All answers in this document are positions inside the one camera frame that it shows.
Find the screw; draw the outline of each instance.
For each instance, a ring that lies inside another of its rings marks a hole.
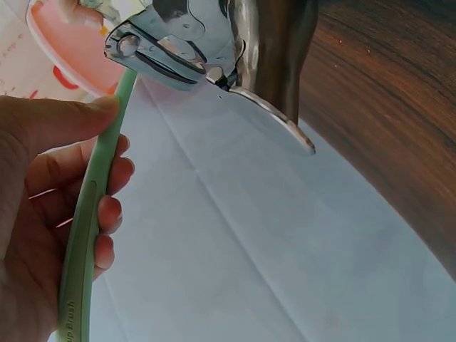
[[[131,57],[140,46],[140,39],[134,34],[129,34],[121,38],[117,44],[118,50],[124,57]]]

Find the metal spout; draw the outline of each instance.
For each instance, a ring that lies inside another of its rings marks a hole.
[[[318,0],[222,1],[237,60],[230,91],[259,100],[264,107],[273,106],[270,110],[281,112],[274,114],[287,120],[297,134],[299,76],[316,28]],[[299,135],[311,144],[303,133]]]

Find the green brush handle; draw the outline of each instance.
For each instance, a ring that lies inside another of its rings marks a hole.
[[[115,122],[98,136],[85,172],[63,265],[58,342],[89,341],[94,246],[99,232],[98,204],[106,194],[120,128],[135,81],[136,72],[126,68],[115,91],[120,112]]]

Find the pink plastic container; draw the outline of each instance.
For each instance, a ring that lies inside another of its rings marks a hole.
[[[63,23],[55,0],[31,4],[26,20],[39,46],[65,75],[63,80],[97,97],[115,92],[123,66],[104,56],[106,28]]]

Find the fingernail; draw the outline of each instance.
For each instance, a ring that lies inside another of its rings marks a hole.
[[[101,30],[103,27],[100,22],[96,21],[93,18],[86,18],[83,24],[95,30]]]
[[[94,100],[91,105],[95,106],[96,109],[108,111],[119,106],[119,98],[116,95],[103,96]]]
[[[136,165],[135,165],[135,163],[134,163],[131,159],[128,159],[128,161],[130,162],[131,167],[132,167],[132,169],[133,169],[132,175],[134,175],[134,174],[135,174],[135,171],[136,171]]]

